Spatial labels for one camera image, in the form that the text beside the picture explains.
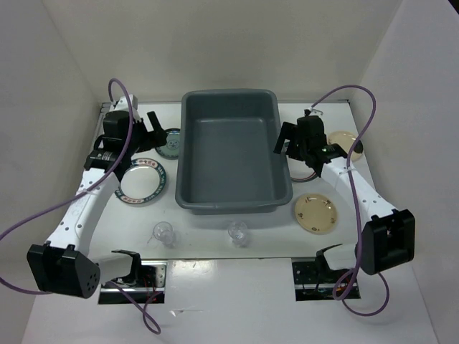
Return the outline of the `cream plate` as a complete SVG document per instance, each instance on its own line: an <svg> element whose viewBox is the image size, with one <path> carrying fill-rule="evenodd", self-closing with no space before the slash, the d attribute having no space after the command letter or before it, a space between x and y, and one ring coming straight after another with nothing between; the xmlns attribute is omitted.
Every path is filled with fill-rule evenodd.
<svg viewBox="0 0 459 344"><path fill-rule="evenodd" d="M317 193L305 193L295 203L294 214L299 225L312 234L329 234L338 222L333 202Z"/></svg>
<svg viewBox="0 0 459 344"><path fill-rule="evenodd" d="M355 141L356 141L356 135L354 135L353 133L350 133L349 131L338 130L328 135L329 145L336 143L340 145L343 148L343 150L346 151L347 153L349 152L349 149L352 147ZM355 162L359 160L363 156L363 152L364 152L363 143L358 142L351 154L351 161Z"/></svg>

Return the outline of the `small green patterned plate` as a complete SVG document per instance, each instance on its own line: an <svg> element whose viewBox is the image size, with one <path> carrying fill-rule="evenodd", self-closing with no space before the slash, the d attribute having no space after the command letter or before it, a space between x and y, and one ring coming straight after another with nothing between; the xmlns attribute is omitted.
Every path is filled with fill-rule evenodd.
<svg viewBox="0 0 459 344"><path fill-rule="evenodd" d="M166 129L166 133L166 144L155 148L155 151L162 158L176 160L179 158L180 130L178 128L169 128Z"/></svg>

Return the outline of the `white plate green text rim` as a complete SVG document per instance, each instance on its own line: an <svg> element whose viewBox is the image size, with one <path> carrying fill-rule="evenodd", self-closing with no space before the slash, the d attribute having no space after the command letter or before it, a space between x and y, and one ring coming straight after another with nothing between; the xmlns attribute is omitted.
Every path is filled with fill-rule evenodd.
<svg viewBox="0 0 459 344"><path fill-rule="evenodd" d="M156 200L166 188L165 168L152 158L136 158L124 174L115 196L128 205L143 205Z"/></svg>

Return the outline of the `clear plastic cup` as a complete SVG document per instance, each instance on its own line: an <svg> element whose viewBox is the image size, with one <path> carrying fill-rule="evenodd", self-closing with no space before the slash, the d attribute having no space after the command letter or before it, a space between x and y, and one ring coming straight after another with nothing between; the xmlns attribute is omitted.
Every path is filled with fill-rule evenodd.
<svg viewBox="0 0 459 344"><path fill-rule="evenodd" d="M166 248L174 248L178 245L180 232L176 231L167 221L157 223L152 230L151 240L162 243Z"/></svg>
<svg viewBox="0 0 459 344"><path fill-rule="evenodd" d="M248 227L243 221L233 221L227 227L227 233L236 247L246 247L249 243Z"/></svg>

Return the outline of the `white plate green red rim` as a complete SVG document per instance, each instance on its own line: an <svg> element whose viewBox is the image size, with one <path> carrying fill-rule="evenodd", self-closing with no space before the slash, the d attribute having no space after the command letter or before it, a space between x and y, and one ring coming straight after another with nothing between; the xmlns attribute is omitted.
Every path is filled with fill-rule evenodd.
<svg viewBox="0 0 459 344"><path fill-rule="evenodd" d="M293 183L305 183L314 180L318 176L310 169L290 170L290 179Z"/></svg>

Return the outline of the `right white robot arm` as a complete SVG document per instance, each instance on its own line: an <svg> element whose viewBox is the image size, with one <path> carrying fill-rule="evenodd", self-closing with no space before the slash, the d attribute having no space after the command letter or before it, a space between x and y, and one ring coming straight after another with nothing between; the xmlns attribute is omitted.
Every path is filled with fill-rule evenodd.
<svg viewBox="0 0 459 344"><path fill-rule="evenodd" d="M309 115L284 122L275 144L279 154L288 141L287 157L304 162L350 204L358 205L361 230L360 267L369 275L410 262L415 255L415 217L384 200L355 170L337 143L329 145L322 119Z"/></svg>

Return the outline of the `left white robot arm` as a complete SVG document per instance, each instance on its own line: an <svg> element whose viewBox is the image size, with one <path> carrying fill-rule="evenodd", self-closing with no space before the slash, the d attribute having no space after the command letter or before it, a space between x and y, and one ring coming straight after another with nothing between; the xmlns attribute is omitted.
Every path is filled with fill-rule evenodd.
<svg viewBox="0 0 459 344"><path fill-rule="evenodd" d="M130 205L142 205L161 194L166 186L164 167L136 153L166 144L166 131L155 112L147 114L152 130L138 115L135 95L121 97L103 119L100 135L87 156L77 200L72 201L58 227L42 245L33 244L27 261L40 291L81 298L91 297L98 285L119 279L132 287L143 278L141 256L117 249L94 261L88 258L90 242L111 196ZM123 191L123 176L135 167L152 168L158 182L148 195L136 199Z"/></svg>

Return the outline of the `grey plastic bin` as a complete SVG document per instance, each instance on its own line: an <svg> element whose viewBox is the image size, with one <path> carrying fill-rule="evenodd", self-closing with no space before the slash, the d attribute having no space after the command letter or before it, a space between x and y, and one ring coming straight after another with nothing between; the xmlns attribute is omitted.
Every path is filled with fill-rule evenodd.
<svg viewBox="0 0 459 344"><path fill-rule="evenodd" d="M272 211L290 202L286 157L275 153L278 100L270 90L188 92L181 100L175 199L204 214Z"/></svg>

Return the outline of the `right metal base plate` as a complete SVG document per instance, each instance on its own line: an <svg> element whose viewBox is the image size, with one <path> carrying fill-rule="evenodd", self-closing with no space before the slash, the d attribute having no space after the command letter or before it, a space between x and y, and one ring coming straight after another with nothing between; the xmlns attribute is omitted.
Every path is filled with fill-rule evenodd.
<svg viewBox="0 0 459 344"><path fill-rule="evenodd" d="M345 269L319 272L312 258L293 259L291 264L297 302L334 300L334 285Z"/></svg>

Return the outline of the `metal base plate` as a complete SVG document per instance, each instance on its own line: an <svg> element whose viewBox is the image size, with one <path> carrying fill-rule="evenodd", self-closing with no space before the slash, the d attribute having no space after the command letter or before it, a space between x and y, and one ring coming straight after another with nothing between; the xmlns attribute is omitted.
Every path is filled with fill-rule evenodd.
<svg viewBox="0 0 459 344"><path fill-rule="evenodd" d="M112 280L137 303L143 305L154 294L151 304L164 304L167 261L143 260L136 281L128 277L116 277ZM130 301L112 285L105 283L100 288L99 305L126 305Z"/></svg>
<svg viewBox="0 0 459 344"><path fill-rule="evenodd" d="M345 269L319 272L312 258L293 259L291 264L297 302L334 300L334 285Z"/></svg>

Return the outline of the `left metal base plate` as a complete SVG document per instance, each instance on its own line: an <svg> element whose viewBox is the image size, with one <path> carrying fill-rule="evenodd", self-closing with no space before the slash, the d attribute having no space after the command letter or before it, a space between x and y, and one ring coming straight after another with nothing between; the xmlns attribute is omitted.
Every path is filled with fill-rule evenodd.
<svg viewBox="0 0 459 344"><path fill-rule="evenodd" d="M136 281L128 277L116 277L112 280L137 303L143 305L154 294L151 304L164 304L167 261L143 260ZM112 285L105 283L100 288L99 305L126 305L130 301Z"/></svg>

